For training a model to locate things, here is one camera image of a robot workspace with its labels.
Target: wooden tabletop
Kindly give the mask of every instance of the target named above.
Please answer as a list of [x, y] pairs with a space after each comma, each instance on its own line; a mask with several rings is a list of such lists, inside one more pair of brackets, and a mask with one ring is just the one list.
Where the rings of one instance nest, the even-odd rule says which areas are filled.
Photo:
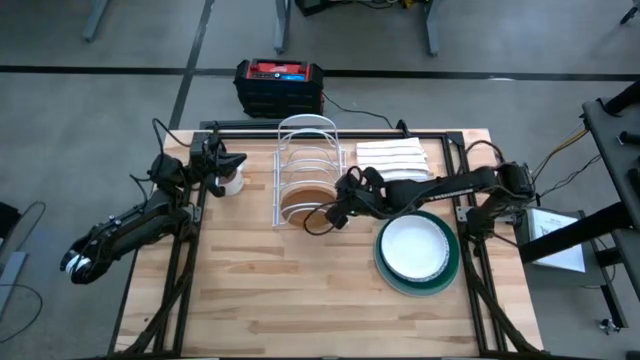
[[[490, 140], [485, 129], [460, 131], [466, 144]], [[175, 133], [184, 141], [193, 136], [192, 131]], [[430, 169], [445, 176], [441, 142], [421, 143]], [[437, 295], [414, 298], [398, 293], [382, 280], [373, 262], [372, 244], [383, 221], [352, 218], [345, 229], [322, 237], [293, 227], [274, 229], [275, 140], [225, 140], [225, 144], [229, 152], [247, 153], [245, 186], [235, 196], [207, 195], [182, 356], [478, 354], [462, 265], [454, 282]], [[341, 140], [348, 165], [356, 164], [355, 144]], [[188, 149], [170, 138], [165, 151], [188, 160]], [[475, 147], [468, 159], [472, 169], [496, 163], [493, 151], [485, 146]], [[479, 201], [485, 198], [478, 196]], [[451, 200], [431, 202], [422, 209], [456, 231]], [[496, 232], [514, 238], [506, 225], [497, 225]], [[497, 239], [487, 240], [487, 249], [500, 305], [527, 340], [542, 348], [518, 250]], [[116, 350], [131, 344], [156, 312], [170, 251], [171, 239], [139, 250]], [[492, 339], [488, 311], [482, 310]], [[174, 326], [175, 313], [166, 346], [171, 345]]]

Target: electrical wire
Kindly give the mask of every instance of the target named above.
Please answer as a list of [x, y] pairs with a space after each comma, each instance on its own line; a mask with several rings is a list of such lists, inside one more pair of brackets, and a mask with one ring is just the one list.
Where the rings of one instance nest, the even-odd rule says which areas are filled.
[[575, 179], [578, 175], [580, 175], [583, 171], [587, 170], [587, 168], [595, 163], [597, 163], [598, 161], [600, 161], [600, 159], [602, 159], [602, 155], [598, 154], [594, 157], [591, 158], [591, 160], [589, 160], [580, 170], [578, 171], [574, 171], [571, 174], [569, 174], [569, 176], [567, 176], [566, 178], [558, 181], [555, 185], [553, 185], [550, 189], [545, 190], [542, 192], [542, 194], [540, 194], [540, 198], [548, 195], [549, 193], [556, 191], [558, 189], [561, 189], [567, 185], [569, 185], [573, 179]]
[[153, 173], [153, 175], [149, 175], [148, 178], [146, 179], [141, 179], [138, 177], [135, 177], [133, 175], [132, 178], [134, 180], [137, 181], [141, 181], [141, 182], [146, 182], [146, 181], [150, 181], [152, 177], [155, 177], [158, 174], [158, 171], [160, 171], [160, 169], [162, 168], [162, 162], [164, 160], [164, 147], [162, 144], [162, 138], [160, 137], [160, 131], [158, 130], [158, 125], [160, 125], [160, 127], [162, 129], [164, 129], [164, 131], [169, 134], [169, 136], [171, 136], [173, 138], [173, 140], [175, 140], [178, 144], [184, 146], [184, 147], [190, 147], [191, 144], [185, 144], [182, 141], [180, 141], [175, 135], [173, 135], [173, 133], [171, 132], [171, 130], [169, 130], [169, 128], [167, 128], [167, 126], [165, 124], [162, 123], [162, 121], [160, 121], [158, 118], [153, 118], [153, 120], [151, 120], [151, 125], [153, 126], [153, 132], [156, 134], [156, 140], [158, 141], [158, 147], [160, 148], [160, 163], [158, 164], [158, 167], [156, 168], [155, 172]]
[[27, 232], [27, 235], [25, 235], [25, 237], [22, 239], [20, 244], [16, 247], [16, 251], [20, 251], [20, 250], [23, 249], [24, 244], [26, 243], [27, 239], [29, 238], [29, 236], [31, 236], [31, 233], [33, 232], [33, 230], [36, 228], [36, 226], [40, 222], [40, 219], [42, 219], [42, 216], [44, 215], [44, 212], [47, 211], [47, 204], [44, 201], [39, 201], [39, 200], [32, 202], [29, 206], [27, 206], [27, 208], [25, 209], [24, 213], [22, 213], [22, 215], [20, 215], [20, 218], [18, 219], [18, 222], [16, 223], [16, 225], [11, 230], [11, 233], [7, 236], [7, 239], [11, 239], [11, 235], [13, 235], [13, 231], [18, 228], [18, 224], [20, 224], [22, 222], [22, 220], [27, 216], [27, 214], [31, 210], [33, 210], [33, 208], [35, 208], [36, 205], [42, 206], [42, 211], [40, 212], [40, 214], [36, 218], [36, 221], [33, 222], [33, 225], [31, 225], [31, 227], [29, 228], [29, 231]]
[[339, 202], [344, 201], [345, 199], [342, 200], [336, 200], [336, 201], [330, 201], [324, 204], [320, 204], [318, 206], [316, 206], [313, 210], [309, 211], [309, 213], [307, 214], [307, 216], [304, 218], [304, 220], [302, 221], [302, 227], [304, 228], [304, 231], [307, 232], [307, 234], [313, 235], [313, 236], [322, 236], [325, 234], [328, 234], [329, 232], [331, 232], [331, 230], [335, 229], [335, 225], [331, 224], [331, 227], [329, 227], [328, 229], [321, 231], [319, 233], [313, 232], [309, 229], [309, 226], [307, 225], [307, 221], [309, 221], [309, 219], [311, 218], [311, 216], [313, 216], [313, 214], [315, 214], [316, 212], [318, 212], [320, 209], [322, 209], [323, 207], [326, 206], [330, 206], [330, 205], [334, 205], [337, 204]]
[[24, 331], [26, 331], [31, 325], [33, 325], [33, 323], [38, 319], [38, 317], [40, 316], [40, 313], [42, 312], [42, 307], [44, 306], [44, 301], [42, 300], [42, 295], [40, 295], [40, 293], [36, 290], [34, 290], [32, 287], [27, 286], [27, 285], [22, 285], [22, 284], [0, 284], [0, 287], [18, 287], [18, 288], [23, 288], [26, 290], [29, 290], [31, 293], [33, 293], [39, 301], [39, 305], [38, 305], [38, 311], [36, 312], [36, 314], [33, 316], [33, 318], [27, 323], [27, 325], [25, 325], [24, 327], [22, 327], [20, 330], [16, 331], [15, 333], [0, 339], [0, 344], [4, 344], [7, 341], [15, 338], [16, 336], [22, 334]]
[[[571, 138], [573, 138], [574, 136], [576, 136], [578, 133], [576, 133], [576, 130], [578, 130], [581, 126], [584, 126], [584, 124], [580, 121], [578, 122], [578, 124], [576, 125], [576, 127], [574, 127], [573, 129], [571, 129], [571, 131], [569, 131], [563, 138], [562, 140], [560, 140], [560, 142], [558, 143], [558, 145], [556, 145], [556, 147], [552, 150], [555, 151], [558, 148], [560, 148], [562, 145], [566, 144], [568, 141], [570, 141]], [[545, 158], [540, 162], [540, 164], [538, 164], [538, 166], [536, 166], [536, 168], [534, 169], [534, 173], [540, 170], [540, 167], [542, 166], [542, 163], [544, 162], [544, 160], [548, 157], [549, 155], [545, 156]]]
[[327, 99], [327, 101], [329, 101], [330, 103], [335, 105], [338, 109], [340, 109], [340, 110], [342, 110], [344, 112], [355, 113], [355, 114], [366, 114], [366, 115], [369, 115], [369, 116], [377, 117], [378, 119], [383, 119], [384, 121], [386, 121], [387, 125], [389, 126], [389, 129], [393, 129], [393, 125], [391, 125], [391, 122], [389, 121], [389, 119], [384, 115], [374, 114], [372, 112], [363, 111], [363, 110], [345, 109], [342, 106], [338, 105], [338, 103], [336, 103], [335, 101], [331, 100], [331, 98], [327, 96], [327, 93], [322, 92], [322, 95], [324, 95], [324, 98]]
[[138, 178], [136, 178], [131, 174], [129, 174], [129, 177], [136, 183], [136, 185], [138, 185], [138, 188], [140, 188], [140, 191], [142, 192], [142, 196], [144, 196], [144, 203], [142, 204], [142, 208], [144, 209], [145, 207], [147, 207], [147, 202], [149, 201], [149, 195], [147, 195], [147, 192], [144, 191], [144, 188], [142, 187], [142, 184], [140, 184], [140, 180], [138, 180]]
[[491, 232], [491, 236], [493, 236], [494, 238], [496, 238], [496, 239], [498, 239], [498, 240], [502, 240], [502, 241], [506, 242], [506, 243], [507, 243], [507, 244], [509, 244], [509, 245], [512, 245], [512, 246], [518, 247], [518, 244], [514, 243], [513, 241], [511, 241], [511, 240], [507, 239], [507, 238], [506, 238], [506, 237], [504, 237], [504, 236], [500, 236], [500, 235], [496, 234], [496, 233], [495, 233], [495, 232], [493, 232], [493, 231]]
[[540, 174], [542, 173], [542, 170], [544, 170], [544, 168], [547, 166], [547, 164], [549, 163], [549, 160], [551, 160], [551, 158], [556, 155], [557, 153], [559, 153], [560, 151], [568, 148], [569, 146], [573, 145], [576, 141], [582, 139], [586, 134], [587, 134], [587, 130], [584, 129], [582, 131], [580, 131], [579, 133], [577, 133], [576, 135], [570, 137], [569, 139], [567, 139], [564, 143], [560, 144], [558, 147], [556, 147], [555, 149], [553, 149], [551, 151], [551, 153], [549, 153], [549, 155], [547, 155], [544, 160], [542, 161], [542, 163], [540, 163], [540, 165], [538, 165], [534, 170], [533, 170], [533, 181], [535, 182], [536, 180], [538, 180], [538, 177], [540, 176]]
[[[467, 149], [464, 151], [465, 155], [468, 155], [469, 151], [471, 151], [471, 149], [473, 149], [476, 145], [479, 145], [479, 144], [485, 144], [485, 145], [488, 145], [488, 146], [492, 147], [493, 150], [495, 151], [496, 155], [498, 155], [498, 159], [500, 160], [500, 163], [502, 164], [502, 163], [505, 162], [502, 150], [500, 150], [500, 148], [497, 145], [495, 145], [495, 144], [493, 144], [493, 143], [491, 143], [491, 142], [489, 142], [487, 140], [477, 140], [477, 141], [472, 142], [469, 145], [469, 147], [467, 147]], [[456, 174], [460, 175], [461, 173], [462, 173], [462, 164], [460, 164], [460, 166], [458, 167], [458, 171], [456, 172]]]

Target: red battery top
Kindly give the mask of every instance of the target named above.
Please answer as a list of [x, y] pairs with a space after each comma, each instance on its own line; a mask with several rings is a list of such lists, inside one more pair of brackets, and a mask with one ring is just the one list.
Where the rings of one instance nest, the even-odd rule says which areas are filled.
[[255, 80], [309, 81], [311, 67], [305, 62], [253, 61], [246, 78]]

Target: black cable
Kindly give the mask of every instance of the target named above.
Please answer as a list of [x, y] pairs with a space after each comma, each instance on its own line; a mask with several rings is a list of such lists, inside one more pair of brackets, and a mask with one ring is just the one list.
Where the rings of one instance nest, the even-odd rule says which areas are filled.
[[312, 216], [313, 214], [315, 214], [316, 212], [318, 212], [318, 211], [319, 211], [320, 209], [322, 209], [323, 207], [325, 207], [325, 206], [330, 206], [330, 205], [334, 205], [334, 204], [337, 204], [337, 203], [339, 203], [339, 202], [341, 202], [341, 201], [344, 201], [344, 199], [343, 199], [343, 200], [330, 201], [330, 202], [328, 202], [328, 203], [324, 203], [324, 204], [318, 205], [318, 206], [316, 206], [313, 210], [309, 211], [309, 213], [307, 214], [307, 216], [306, 216], [306, 217], [304, 218], [304, 220], [302, 221], [302, 227], [304, 228], [304, 231], [306, 231], [306, 232], [307, 232], [307, 234], [310, 234], [310, 235], [313, 235], [313, 236], [322, 236], [322, 235], [328, 234], [329, 232], [331, 232], [331, 230], [335, 229], [335, 227], [336, 227], [336, 226], [335, 226], [335, 225], [333, 225], [333, 224], [331, 224], [331, 227], [330, 227], [330, 228], [328, 228], [327, 230], [324, 230], [324, 231], [322, 231], [322, 232], [316, 233], [316, 232], [313, 232], [313, 231], [309, 230], [309, 227], [307, 226], [307, 221], [309, 221], [309, 218], [311, 218], [311, 216]]
[[551, 193], [553, 191], [556, 191], [558, 189], [561, 189], [561, 188], [569, 185], [569, 183], [571, 183], [573, 181], [573, 179], [575, 179], [578, 175], [580, 175], [583, 171], [585, 171], [589, 166], [591, 166], [591, 165], [597, 163], [598, 161], [600, 161], [600, 159], [602, 159], [601, 155], [598, 154], [598, 155], [594, 156], [580, 170], [572, 172], [571, 174], [569, 174], [569, 176], [567, 176], [563, 180], [558, 181], [550, 189], [543, 191], [542, 194], [540, 194], [540, 198], [548, 195], [549, 193]]
[[542, 174], [542, 170], [544, 170], [544, 168], [547, 166], [547, 164], [549, 163], [549, 160], [551, 160], [551, 158], [556, 155], [557, 153], [559, 153], [560, 151], [566, 149], [567, 147], [575, 144], [578, 140], [582, 139], [585, 135], [587, 134], [587, 132], [585, 132], [584, 134], [580, 135], [578, 138], [576, 138], [575, 140], [573, 140], [571, 143], [569, 143], [567, 146], [563, 147], [562, 149], [552, 153], [550, 156], [547, 156], [546, 159], [544, 159], [544, 162], [542, 163], [542, 167], [540, 168], [540, 170], [538, 170], [538, 173], [535, 175], [535, 177], [533, 178], [533, 181], [535, 182], [536, 180], [538, 180], [538, 177], [540, 177], [540, 174]]
[[363, 110], [345, 109], [342, 106], [338, 105], [338, 103], [336, 103], [335, 101], [331, 100], [331, 98], [329, 98], [325, 92], [322, 92], [322, 95], [324, 95], [324, 98], [327, 99], [327, 101], [329, 101], [330, 103], [335, 105], [338, 109], [340, 109], [340, 110], [342, 110], [344, 112], [355, 113], [355, 114], [366, 114], [366, 115], [369, 115], [369, 116], [377, 117], [378, 119], [383, 119], [384, 121], [387, 122], [387, 125], [389, 126], [389, 129], [393, 129], [393, 125], [391, 125], [391, 122], [389, 121], [389, 119], [384, 115], [374, 114], [372, 112], [363, 111]]
[[495, 232], [493, 232], [493, 231], [491, 232], [491, 236], [493, 236], [494, 238], [496, 238], [496, 239], [498, 239], [498, 240], [502, 240], [502, 241], [506, 242], [506, 243], [507, 243], [507, 244], [509, 244], [509, 245], [512, 245], [512, 246], [518, 247], [518, 244], [514, 243], [513, 241], [511, 241], [511, 240], [507, 239], [507, 238], [506, 238], [506, 237], [504, 237], [504, 236], [500, 236], [500, 235], [496, 234], [496, 233], [495, 233]]
[[47, 211], [47, 204], [44, 201], [34, 201], [34, 202], [32, 202], [29, 206], [27, 206], [27, 208], [25, 209], [24, 213], [22, 213], [22, 215], [20, 215], [20, 218], [18, 219], [18, 222], [16, 223], [16, 225], [11, 230], [11, 233], [7, 236], [7, 239], [11, 239], [11, 235], [13, 235], [13, 231], [15, 231], [15, 229], [18, 228], [18, 225], [20, 224], [20, 222], [22, 222], [22, 219], [24, 219], [25, 216], [27, 216], [27, 214], [36, 205], [41, 205], [42, 206], [42, 211], [38, 215], [38, 218], [36, 219], [36, 221], [33, 222], [33, 225], [31, 225], [31, 228], [29, 228], [29, 231], [27, 232], [27, 235], [25, 235], [25, 237], [22, 239], [20, 244], [16, 247], [16, 251], [20, 251], [24, 247], [25, 242], [27, 241], [29, 236], [31, 236], [31, 233], [33, 232], [33, 230], [36, 228], [36, 226], [40, 222], [40, 219], [42, 219], [42, 216], [44, 215], [44, 212]]
[[[497, 145], [495, 145], [495, 144], [493, 144], [493, 143], [491, 143], [491, 142], [489, 142], [487, 140], [477, 140], [477, 141], [472, 142], [469, 145], [469, 147], [467, 147], [465, 149], [465, 151], [464, 151], [465, 155], [468, 155], [469, 151], [471, 151], [471, 149], [473, 149], [476, 145], [479, 145], [479, 144], [485, 144], [485, 145], [488, 145], [488, 146], [492, 147], [493, 150], [495, 151], [496, 155], [498, 155], [498, 159], [500, 160], [500, 163], [502, 164], [502, 163], [505, 162], [502, 150], [500, 150], [500, 148]], [[461, 173], [462, 173], [462, 164], [460, 164], [460, 166], [458, 167], [458, 171], [457, 171], [456, 174], [459, 175]]]
[[147, 195], [147, 192], [144, 191], [144, 188], [142, 187], [142, 184], [140, 184], [140, 180], [138, 180], [138, 178], [131, 174], [129, 174], [129, 177], [136, 183], [136, 185], [138, 185], [138, 188], [140, 188], [140, 191], [142, 192], [142, 196], [144, 196], [144, 203], [142, 204], [142, 209], [144, 209], [145, 207], [147, 207], [149, 196]]
[[42, 307], [44, 306], [44, 301], [42, 300], [42, 296], [40, 295], [39, 292], [37, 292], [32, 287], [29, 287], [27, 285], [22, 285], [22, 284], [0, 284], [0, 287], [19, 287], [19, 288], [27, 289], [27, 290], [31, 291], [38, 298], [38, 301], [40, 302], [40, 305], [38, 306], [38, 311], [33, 316], [31, 321], [29, 321], [27, 323], [27, 325], [25, 325], [22, 329], [16, 331], [15, 333], [7, 336], [6, 338], [0, 339], [0, 344], [4, 344], [7, 341], [13, 339], [14, 337], [20, 335], [25, 330], [27, 330], [38, 319], [38, 317], [40, 316], [40, 313], [42, 312]]
[[152, 177], [154, 177], [155, 175], [158, 174], [158, 171], [160, 171], [160, 169], [162, 168], [162, 162], [164, 160], [164, 146], [162, 144], [162, 138], [160, 137], [160, 131], [158, 130], [158, 125], [160, 125], [161, 128], [164, 129], [164, 131], [169, 134], [169, 136], [171, 136], [173, 138], [173, 140], [175, 140], [178, 144], [184, 146], [184, 147], [190, 147], [191, 144], [185, 144], [182, 141], [178, 140], [178, 138], [173, 135], [173, 133], [171, 132], [171, 130], [169, 130], [169, 128], [167, 128], [167, 126], [165, 124], [162, 123], [162, 121], [160, 121], [158, 118], [153, 118], [153, 120], [151, 120], [151, 125], [153, 126], [153, 131], [156, 134], [156, 140], [158, 140], [158, 147], [160, 147], [160, 163], [158, 164], [158, 167], [156, 168], [156, 171], [153, 173], [153, 175], [149, 175], [148, 178], [146, 179], [141, 179], [138, 177], [135, 177], [133, 175], [132, 179], [137, 180], [137, 181], [141, 181], [141, 182], [146, 182], [146, 181], [150, 181]]

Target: white paper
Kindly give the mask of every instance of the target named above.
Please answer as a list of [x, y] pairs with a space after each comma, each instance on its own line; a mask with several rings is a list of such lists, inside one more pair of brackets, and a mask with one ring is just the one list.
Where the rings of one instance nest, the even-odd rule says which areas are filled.
[[[572, 217], [538, 209], [527, 210], [527, 216], [529, 219], [529, 236], [532, 241], [578, 221], [578, 219]], [[536, 265], [585, 272], [582, 244], [536, 260], [533, 263]]]

